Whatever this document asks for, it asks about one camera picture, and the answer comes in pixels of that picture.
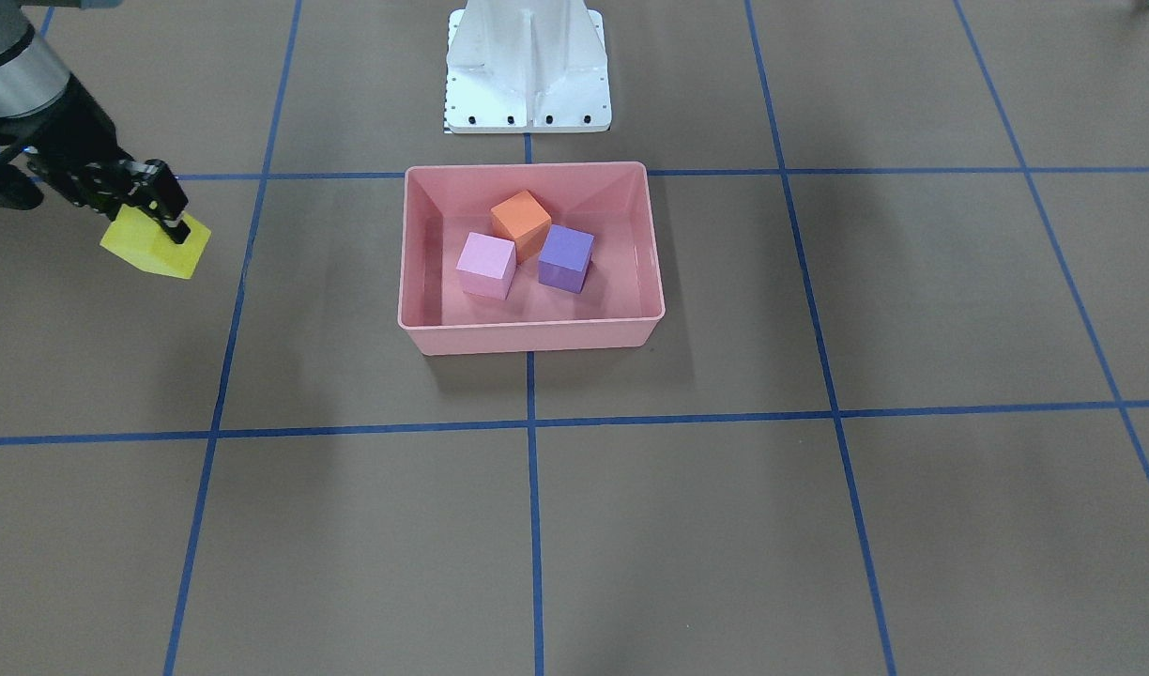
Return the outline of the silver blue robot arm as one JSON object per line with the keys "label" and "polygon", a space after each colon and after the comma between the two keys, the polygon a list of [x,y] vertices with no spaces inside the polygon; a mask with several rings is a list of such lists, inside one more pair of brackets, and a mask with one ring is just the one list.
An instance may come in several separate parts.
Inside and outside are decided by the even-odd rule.
{"label": "silver blue robot arm", "polygon": [[110,116],[22,7],[0,1],[0,208],[38,208],[34,175],[69,203],[108,218],[133,208],[184,244],[188,197],[170,166],[123,149]]}

